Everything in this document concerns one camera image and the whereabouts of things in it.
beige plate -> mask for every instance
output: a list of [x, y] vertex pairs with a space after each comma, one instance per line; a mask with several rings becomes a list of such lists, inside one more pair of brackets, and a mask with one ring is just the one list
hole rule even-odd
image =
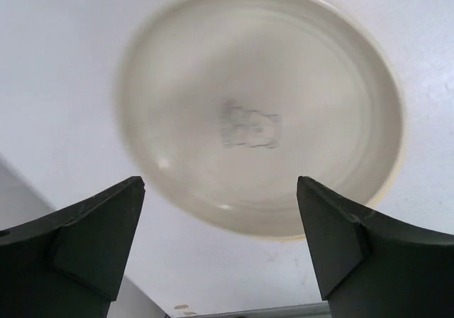
[[122, 64], [121, 129], [154, 187], [242, 234], [304, 234], [297, 177], [371, 205], [404, 137], [376, 45], [319, 0], [179, 0]]

white surface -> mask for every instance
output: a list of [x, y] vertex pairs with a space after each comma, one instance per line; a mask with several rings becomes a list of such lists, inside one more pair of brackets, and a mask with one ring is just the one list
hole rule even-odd
[[360, 31], [317, 0], [167, 7], [121, 64], [139, 168], [186, 212], [252, 236], [303, 236], [301, 174], [374, 204], [399, 169], [404, 111]]
[[[11, 228], [52, 212], [22, 180], [0, 160], [0, 230]], [[165, 313], [128, 278], [124, 277], [118, 299], [108, 318], [164, 318]]]
[[[137, 174], [111, 91], [130, 34], [164, 0], [0, 0], [0, 154], [55, 208]], [[409, 141], [380, 211], [454, 233], [454, 0], [327, 0], [361, 22], [402, 79]], [[127, 275], [172, 315], [320, 300], [305, 242], [207, 226], [148, 187]]]

brown stain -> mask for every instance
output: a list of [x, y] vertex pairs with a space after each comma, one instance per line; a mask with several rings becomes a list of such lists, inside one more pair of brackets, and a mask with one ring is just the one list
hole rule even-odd
[[174, 309], [189, 309], [189, 306], [187, 306], [186, 304], [182, 304], [175, 306]]

tabletop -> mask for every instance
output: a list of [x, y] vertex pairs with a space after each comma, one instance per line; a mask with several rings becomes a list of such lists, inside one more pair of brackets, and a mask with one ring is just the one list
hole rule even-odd
[[[112, 93], [131, 35], [166, 1], [0, 0], [0, 155], [55, 209], [140, 175]], [[454, 0], [325, 1], [371, 32], [402, 84], [406, 156], [377, 210], [454, 234]], [[126, 275], [174, 317], [321, 301], [305, 241], [208, 226], [151, 184]]]

ceramic plate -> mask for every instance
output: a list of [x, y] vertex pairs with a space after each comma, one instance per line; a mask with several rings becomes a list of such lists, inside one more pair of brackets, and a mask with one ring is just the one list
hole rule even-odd
[[402, 150], [388, 64], [319, 0], [178, 0], [133, 39], [118, 94], [150, 185], [242, 234], [304, 234], [300, 175], [373, 204]]

